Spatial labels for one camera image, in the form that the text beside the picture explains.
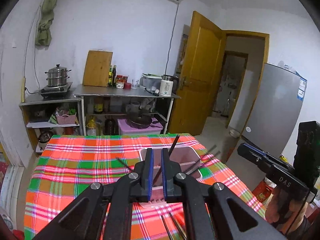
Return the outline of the person's right hand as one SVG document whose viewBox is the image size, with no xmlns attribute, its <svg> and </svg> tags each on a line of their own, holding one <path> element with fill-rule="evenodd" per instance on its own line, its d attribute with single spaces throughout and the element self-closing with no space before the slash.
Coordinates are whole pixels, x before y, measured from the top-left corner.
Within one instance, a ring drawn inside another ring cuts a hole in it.
<svg viewBox="0 0 320 240">
<path fill-rule="evenodd" d="M 280 187 L 276 186 L 272 191 L 272 198 L 266 208 L 265 218 L 268 223 L 272 224 L 280 219 L 280 208 L 284 205 L 285 196 L 282 194 Z M 291 200 L 289 211 L 291 216 L 284 224 L 278 226 L 278 230 L 284 235 L 296 231 L 303 223 L 308 203 L 303 201 Z"/>
</svg>

